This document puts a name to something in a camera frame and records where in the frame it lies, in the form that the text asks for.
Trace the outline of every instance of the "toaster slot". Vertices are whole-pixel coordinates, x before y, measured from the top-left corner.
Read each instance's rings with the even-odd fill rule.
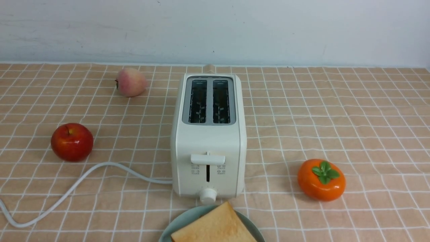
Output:
[[[201,124],[206,122],[207,81],[192,80],[190,94],[190,113],[188,122]]]
[[[211,170],[211,166],[210,165],[206,165],[206,181],[209,182],[209,178],[210,178],[210,170]]]
[[[230,123],[230,93],[227,80],[213,81],[213,122],[216,124]]]

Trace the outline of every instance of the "bread slice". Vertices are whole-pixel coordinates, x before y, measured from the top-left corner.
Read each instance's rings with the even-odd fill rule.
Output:
[[[171,238],[172,242],[257,242],[229,201],[174,232]]]

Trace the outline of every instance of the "green leaf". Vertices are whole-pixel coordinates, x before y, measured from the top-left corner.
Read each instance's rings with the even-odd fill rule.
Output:
[[[330,178],[328,178],[328,177],[319,177],[319,181],[322,184],[326,185],[326,184],[328,184],[330,182]]]
[[[340,176],[341,175],[336,170],[330,169],[327,171],[327,177],[330,179],[336,179]]]
[[[319,166],[321,167],[321,171],[323,173],[326,173],[331,169],[330,164],[326,161],[321,162]]]
[[[315,174],[315,175],[317,175],[317,176],[322,176],[323,174],[321,173],[321,169],[318,167],[318,166],[314,166],[313,168],[312,168],[312,172]]]

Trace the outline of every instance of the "toaster knob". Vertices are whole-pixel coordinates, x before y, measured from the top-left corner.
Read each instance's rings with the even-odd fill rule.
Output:
[[[200,192],[200,201],[204,205],[214,204],[216,201],[217,192],[214,189],[206,188]]]

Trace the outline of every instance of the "apple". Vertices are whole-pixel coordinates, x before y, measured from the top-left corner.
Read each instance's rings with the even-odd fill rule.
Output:
[[[126,97],[137,96],[148,86],[148,81],[143,73],[134,68],[124,68],[119,71],[115,81],[119,93]]]
[[[87,158],[92,151],[94,138],[82,124],[68,123],[60,125],[52,134],[51,148],[61,159],[79,162]]]

